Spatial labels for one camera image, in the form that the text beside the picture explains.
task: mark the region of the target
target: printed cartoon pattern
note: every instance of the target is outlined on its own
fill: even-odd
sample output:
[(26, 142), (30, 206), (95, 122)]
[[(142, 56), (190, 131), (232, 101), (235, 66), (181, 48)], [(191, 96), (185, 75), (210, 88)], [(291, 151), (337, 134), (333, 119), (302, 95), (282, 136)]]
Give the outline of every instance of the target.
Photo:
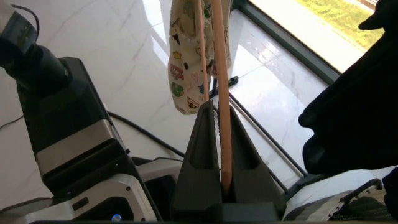
[[(197, 9), (197, 0), (173, 0), (170, 13), (170, 57), (169, 85), (175, 108), (182, 114), (195, 114), (204, 101), (203, 70), (201, 66), (201, 45), (197, 13), (203, 13), (206, 69), (209, 75), (216, 76), (213, 21), (211, 0), (202, 1), (203, 10)], [(230, 1), (222, 0), (227, 63), (231, 65), (229, 51)]]

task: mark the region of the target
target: white tile floor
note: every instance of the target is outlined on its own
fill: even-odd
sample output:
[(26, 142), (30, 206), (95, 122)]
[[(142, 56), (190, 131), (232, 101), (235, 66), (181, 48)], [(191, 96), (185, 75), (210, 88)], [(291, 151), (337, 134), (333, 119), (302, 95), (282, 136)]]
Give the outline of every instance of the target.
[[(58, 57), (82, 59), (109, 110), (185, 151), (195, 115), (177, 112), (167, 83), (171, 0), (10, 2), (37, 13), (40, 45)], [(302, 146), (312, 132), (301, 128), (297, 117), (326, 85), (239, 11), (231, 14), (230, 32), (231, 73), (240, 77), (232, 94), (302, 165)], [(16, 85), (4, 70), (0, 70), (0, 105), (0, 124), (22, 114)], [(263, 160), (290, 187), (298, 175), (244, 116), (240, 118)], [(132, 155), (174, 157), (137, 131), (116, 125)], [(0, 208), (51, 196), (40, 179), (23, 120), (0, 132), (0, 149)], [(344, 184), (324, 180), (303, 189), (289, 208), (355, 188), (375, 175), (359, 170), (335, 177)]]

